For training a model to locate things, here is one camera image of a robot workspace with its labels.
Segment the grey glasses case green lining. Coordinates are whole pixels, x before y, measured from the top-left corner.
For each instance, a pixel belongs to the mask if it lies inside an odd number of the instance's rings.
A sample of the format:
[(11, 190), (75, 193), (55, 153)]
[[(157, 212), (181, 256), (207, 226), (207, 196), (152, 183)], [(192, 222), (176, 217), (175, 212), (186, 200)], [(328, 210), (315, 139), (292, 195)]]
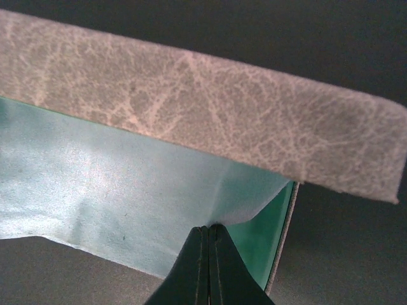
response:
[(252, 65), (1, 11), (1, 99), (397, 202), (406, 109)]

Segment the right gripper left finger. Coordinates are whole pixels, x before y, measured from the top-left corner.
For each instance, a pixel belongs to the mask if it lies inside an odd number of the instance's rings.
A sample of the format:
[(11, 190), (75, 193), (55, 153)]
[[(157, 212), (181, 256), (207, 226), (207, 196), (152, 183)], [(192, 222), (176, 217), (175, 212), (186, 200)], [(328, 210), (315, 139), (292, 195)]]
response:
[(162, 284), (146, 301), (150, 305), (209, 303), (209, 229), (194, 227)]

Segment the light blue cleaning cloth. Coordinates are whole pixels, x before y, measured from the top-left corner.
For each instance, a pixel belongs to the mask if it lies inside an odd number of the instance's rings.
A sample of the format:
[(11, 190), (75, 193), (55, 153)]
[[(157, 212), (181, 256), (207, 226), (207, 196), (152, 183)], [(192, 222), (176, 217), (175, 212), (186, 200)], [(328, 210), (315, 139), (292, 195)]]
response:
[(273, 264), (291, 183), (160, 140), (1, 99), (1, 238), (42, 236), (164, 278), (191, 228), (228, 226)]

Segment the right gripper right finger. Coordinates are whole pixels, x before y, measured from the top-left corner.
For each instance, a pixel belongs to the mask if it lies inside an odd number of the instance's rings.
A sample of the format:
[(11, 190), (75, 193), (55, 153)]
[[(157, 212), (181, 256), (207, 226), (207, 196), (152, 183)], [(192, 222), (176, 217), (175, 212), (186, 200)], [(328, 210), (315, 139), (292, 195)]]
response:
[(273, 305), (247, 270), (228, 230), (209, 228), (209, 303)]

